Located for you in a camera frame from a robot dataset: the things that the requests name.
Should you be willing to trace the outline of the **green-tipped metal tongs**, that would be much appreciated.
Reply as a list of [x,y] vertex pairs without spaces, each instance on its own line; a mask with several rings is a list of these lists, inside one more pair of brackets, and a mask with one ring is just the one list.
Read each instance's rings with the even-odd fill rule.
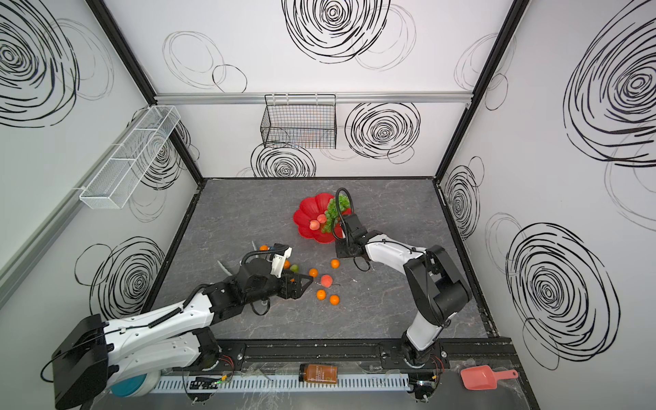
[[221,273],[232,277],[238,273],[244,256],[253,251],[258,251],[260,244],[256,241],[242,241],[228,243],[220,249],[217,257],[217,266]]

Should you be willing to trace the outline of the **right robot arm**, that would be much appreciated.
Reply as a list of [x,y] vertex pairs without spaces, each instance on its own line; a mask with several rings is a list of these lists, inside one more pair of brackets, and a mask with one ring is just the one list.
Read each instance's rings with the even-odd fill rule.
[[401,351],[410,367],[423,366],[443,329],[472,298],[452,258],[439,245],[415,247],[382,232],[369,232],[357,215],[339,217],[331,233],[337,257],[380,263],[405,276],[417,314],[401,337]]

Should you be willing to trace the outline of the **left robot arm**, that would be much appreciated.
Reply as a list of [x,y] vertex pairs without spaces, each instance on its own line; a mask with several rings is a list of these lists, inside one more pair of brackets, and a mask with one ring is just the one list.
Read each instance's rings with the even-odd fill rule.
[[51,357],[55,407],[76,408],[126,379],[217,358],[220,348],[209,334],[210,326],[258,301],[296,300],[313,281],[290,270],[280,276],[233,276],[198,285],[184,301],[145,314],[111,320],[87,316]]

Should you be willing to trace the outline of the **pink plastic scoop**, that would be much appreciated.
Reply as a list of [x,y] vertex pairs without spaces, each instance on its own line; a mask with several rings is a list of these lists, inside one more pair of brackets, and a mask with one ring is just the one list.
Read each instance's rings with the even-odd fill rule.
[[516,370],[493,371],[489,366],[469,367],[460,372],[462,382],[469,391],[495,390],[500,380],[517,379]]

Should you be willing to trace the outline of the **green grape bunch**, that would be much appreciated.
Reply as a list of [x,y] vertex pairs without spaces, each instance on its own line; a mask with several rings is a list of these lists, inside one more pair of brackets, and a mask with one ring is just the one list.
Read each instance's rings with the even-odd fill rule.
[[327,208],[324,211],[326,222],[321,228],[322,233],[332,233],[333,229],[339,225],[338,211],[340,211],[342,215],[349,215],[351,213],[350,199],[345,194],[342,193],[339,196],[338,201],[339,206],[336,205],[334,197],[330,199]]

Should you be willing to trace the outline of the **teal lidded container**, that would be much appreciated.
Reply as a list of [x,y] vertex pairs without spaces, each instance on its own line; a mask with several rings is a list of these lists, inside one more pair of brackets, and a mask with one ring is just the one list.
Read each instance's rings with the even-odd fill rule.
[[145,396],[155,389],[160,379],[160,372],[149,372],[113,385],[110,388],[110,392],[114,396],[123,398]]

